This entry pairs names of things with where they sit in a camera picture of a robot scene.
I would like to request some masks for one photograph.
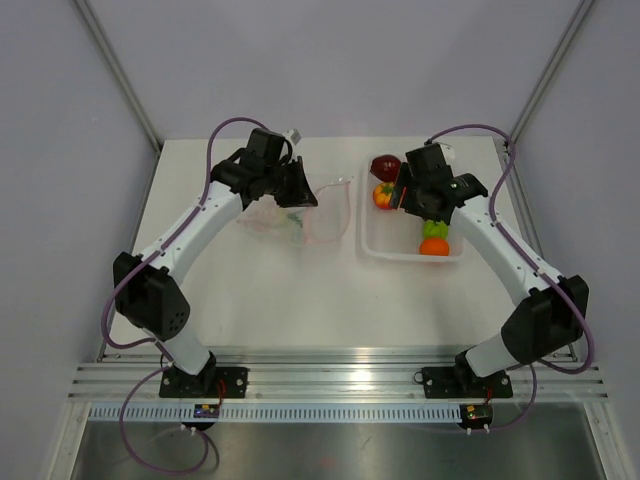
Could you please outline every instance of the white table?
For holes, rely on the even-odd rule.
[[[476,344],[495,334],[513,305],[496,275],[469,243],[453,265],[409,264],[365,256],[359,247],[359,185],[372,155],[408,151],[424,138],[304,138],[307,172],[353,175],[351,223],[336,245],[303,248],[261,240],[232,222],[204,250],[182,290],[190,325],[208,346],[411,347]],[[501,173],[491,137],[447,137],[454,173],[471,172],[489,190]],[[167,141],[135,244],[162,234],[200,193],[206,140]],[[220,140],[214,161],[246,144]],[[498,210],[518,231],[507,189]],[[116,314],[116,341],[142,332]]]

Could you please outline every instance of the gray wall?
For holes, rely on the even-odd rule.
[[[313,136],[509,128],[577,3],[92,0],[165,138],[239,114]]]
[[[640,469],[640,3],[603,1],[525,132],[520,169],[547,257],[591,288],[597,358]]]
[[[153,156],[65,0],[0,15],[0,477],[35,479]]]

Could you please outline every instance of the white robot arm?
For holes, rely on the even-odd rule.
[[[138,269],[119,290],[116,309],[171,357],[180,377],[173,383],[184,387],[179,394],[208,394],[216,371],[215,356],[187,324],[190,307],[180,291],[193,262],[227,223],[263,195],[272,195],[281,207],[318,205],[302,158],[295,155],[299,138],[295,130],[279,135],[254,129],[245,148],[213,167],[206,198],[198,197],[139,255],[123,252],[114,261],[116,285]]]
[[[469,173],[454,177],[447,164],[451,155],[451,147],[431,142],[407,152],[390,205],[425,220],[444,221],[462,232],[516,306],[500,333],[456,356],[454,374],[467,390],[482,379],[540,360],[580,338],[580,320],[558,290],[584,316],[588,287],[579,276],[564,278],[506,225],[499,213],[493,217],[487,189]],[[525,257],[535,262],[530,264]]]

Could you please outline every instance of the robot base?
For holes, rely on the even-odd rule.
[[[512,398],[511,379],[505,371],[481,379],[468,388],[463,388],[456,379],[453,367],[425,367],[420,372],[424,395],[428,399],[457,398]]]
[[[163,373],[160,398],[245,398],[249,369],[213,366],[199,375],[189,375],[176,367]]]

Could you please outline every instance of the plastic bag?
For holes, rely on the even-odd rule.
[[[273,197],[252,203],[237,222],[256,235],[268,235],[297,245],[340,240],[351,220],[349,186],[352,178],[308,174],[317,207],[280,208]]]

